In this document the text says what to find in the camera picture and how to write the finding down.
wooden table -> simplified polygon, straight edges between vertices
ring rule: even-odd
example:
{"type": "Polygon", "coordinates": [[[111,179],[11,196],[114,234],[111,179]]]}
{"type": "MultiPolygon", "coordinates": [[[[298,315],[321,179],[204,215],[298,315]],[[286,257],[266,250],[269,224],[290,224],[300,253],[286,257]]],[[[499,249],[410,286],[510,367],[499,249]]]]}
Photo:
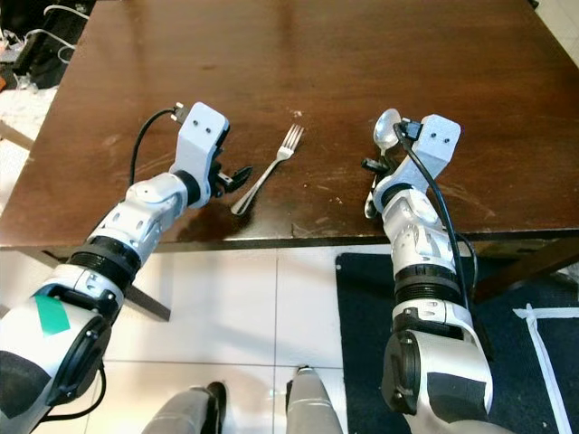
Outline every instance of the wooden table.
{"type": "MultiPolygon", "coordinates": [[[[70,253],[123,196],[143,121],[197,100],[231,121],[229,172],[261,173],[292,123],[307,132],[248,217],[229,212],[241,190],[188,212],[161,250],[384,242],[360,161],[390,107],[462,125],[440,177],[458,230],[579,234],[579,70],[527,0],[127,0],[97,3],[0,246],[70,253]]],[[[176,133],[168,119],[151,128],[138,179],[170,166],[176,133]]]]}

white tile floor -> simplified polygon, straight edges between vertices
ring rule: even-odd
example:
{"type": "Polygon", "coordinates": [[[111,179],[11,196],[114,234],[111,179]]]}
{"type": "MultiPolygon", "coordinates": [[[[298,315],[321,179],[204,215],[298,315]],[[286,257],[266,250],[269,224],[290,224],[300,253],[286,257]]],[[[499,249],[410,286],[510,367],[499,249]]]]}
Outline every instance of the white tile floor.
{"type": "MultiPolygon", "coordinates": [[[[579,65],[579,1],[540,3],[539,16],[579,65]]],[[[4,95],[5,101],[13,97],[4,95]]],[[[0,115],[7,122],[2,109],[8,106],[0,98],[0,115]]],[[[36,111],[22,127],[31,137],[42,123],[36,111]]],[[[0,212],[26,158],[25,151],[0,141],[0,212]]],[[[139,433],[175,393],[221,380],[230,393],[226,433],[283,433],[286,382],[302,363],[318,368],[346,432],[334,271],[341,251],[384,253],[389,248],[153,255],[137,285],[172,307],[171,321],[156,322],[125,308],[105,357],[104,402],[88,417],[43,424],[35,432],[139,433]]],[[[17,304],[49,272],[20,253],[1,251],[0,305],[17,304]]],[[[58,412],[85,408],[96,399],[98,388],[93,385],[58,412]]]]}

wire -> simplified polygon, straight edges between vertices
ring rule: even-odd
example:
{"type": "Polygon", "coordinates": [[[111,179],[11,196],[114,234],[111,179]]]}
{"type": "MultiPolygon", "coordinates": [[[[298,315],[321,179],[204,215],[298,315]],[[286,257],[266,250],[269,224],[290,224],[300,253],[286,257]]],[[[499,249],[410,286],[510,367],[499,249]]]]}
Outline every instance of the wire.
{"type": "Polygon", "coordinates": [[[462,242],[467,245],[469,249],[470,257],[472,258],[472,285],[470,285],[469,299],[474,300],[474,294],[477,289],[477,283],[479,283],[479,257],[474,249],[472,243],[460,232],[456,232],[456,236],[460,238],[462,242]]]}
{"type": "Polygon", "coordinates": [[[58,52],[56,53],[58,60],[61,61],[62,63],[64,63],[65,65],[68,65],[71,62],[71,60],[70,59],[66,60],[66,59],[62,58],[62,55],[61,55],[62,50],[73,50],[74,51],[74,49],[71,49],[71,47],[67,47],[66,45],[64,45],[61,48],[59,48],[58,52]]]}
{"type": "Polygon", "coordinates": [[[462,261],[460,260],[459,244],[456,241],[456,232],[454,231],[454,225],[452,224],[451,215],[449,214],[446,202],[444,201],[444,197],[442,196],[441,189],[436,184],[436,181],[434,181],[430,172],[424,166],[420,158],[412,150],[412,144],[410,143],[410,140],[404,136],[404,132],[402,131],[400,122],[394,124],[394,133],[396,134],[398,141],[402,144],[404,151],[406,151],[406,154],[408,154],[408,156],[413,160],[414,164],[416,165],[422,176],[424,176],[424,179],[426,179],[426,182],[431,187],[432,192],[434,193],[434,198],[436,199],[436,203],[438,204],[438,208],[441,214],[442,223],[446,227],[446,232],[448,232],[449,234],[449,241],[451,242],[452,248],[452,257],[454,258],[454,267],[456,268],[456,274],[459,277],[462,301],[464,306],[468,309],[469,295],[464,283],[464,271],[462,269],[462,261]]]}
{"type": "Polygon", "coordinates": [[[141,146],[141,142],[143,141],[143,137],[145,136],[145,133],[147,133],[148,128],[153,124],[153,122],[155,122],[158,118],[162,117],[163,115],[166,115],[169,113],[170,114],[175,113],[175,109],[174,108],[164,108],[162,110],[159,110],[157,113],[155,113],[149,119],[147,119],[147,122],[145,122],[143,124],[140,131],[138,132],[137,140],[135,140],[135,145],[133,146],[133,155],[130,158],[130,169],[128,172],[128,186],[129,187],[135,183],[135,165],[137,164],[138,149],[141,146]]]}
{"type": "Polygon", "coordinates": [[[89,19],[89,16],[86,14],[83,14],[82,12],[77,11],[76,9],[72,9],[71,7],[67,7],[67,6],[60,6],[60,5],[50,5],[50,6],[46,6],[44,8],[44,15],[46,15],[46,13],[50,12],[52,9],[62,9],[63,11],[69,11],[72,12],[73,14],[76,14],[82,18],[84,18],[85,20],[89,19]]]}
{"type": "Polygon", "coordinates": [[[99,373],[100,373],[100,394],[99,394],[99,398],[95,401],[94,404],[92,404],[88,409],[83,410],[83,411],[79,411],[78,413],[58,414],[58,415],[54,415],[54,416],[44,416],[41,419],[40,423],[54,422],[56,420],[78,419],[78,418],[81,418],[82,416],[86,416],[91,411],[93,411],[97,407],[99,407],[100,403],[105,398],[105,393],[107,392],[107,375],[105,374],[105,365],[102,362],[100,363],[100,366],[99,366],[99,373]]]}
{"type": "Polygon", "coordinates": [[[75,45],[72,45],[69,42],[64,41],[62,38],[59,38],[58,36],[56,36],[54,33],[50,33],[44,29],[34,29],[31,30],[30,32],[28,32],[25,36],[24,36],[24,43],[28,42],[28,38],[33,35],[33,34],[37,34],[37,33],[44,33],[44,34],[48,34],[50,37],[52,37],[53,39],[55,39],[56,41],[60,42],[62,45],[66,45],[69,48],[72,48],[73,50],[76,48],[75,45]]]}

